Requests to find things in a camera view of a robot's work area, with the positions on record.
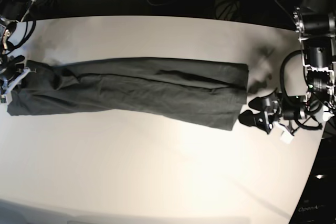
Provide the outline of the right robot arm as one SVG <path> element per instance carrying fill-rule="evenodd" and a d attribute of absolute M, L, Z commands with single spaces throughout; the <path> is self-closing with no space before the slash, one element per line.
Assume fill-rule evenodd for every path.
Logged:
<path fill-rule="evenodd" d="M 32 31 L 26 31 L 22 40 L 13 45 L 9 39 L 14 34 L 17 24 L 25 21 L 30 9 L 37 0 L 1 0 L 1 98 L 10 93 L 23 75 L 28 74 L 23 61 L 25 57 L 11 58 L 9 54 L 20 48 Z"/>

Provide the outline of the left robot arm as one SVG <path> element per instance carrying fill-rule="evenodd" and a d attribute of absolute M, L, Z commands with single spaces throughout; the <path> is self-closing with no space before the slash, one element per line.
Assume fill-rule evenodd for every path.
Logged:
<path fill-rule="evenodd" d="M 290 53 L 279 71 L 280 90 L 256 97 L 238 117 L 241 124 L 267 134 L 276 126 L 293 136 L 298 129 L 318 131 L 335 116 L 335 0 L 299 0 L 292 13 L 300 49 Z M 301 57 L 307 87 L 303 96 L 290 97 L 285 86 L 289 61 Z"/>

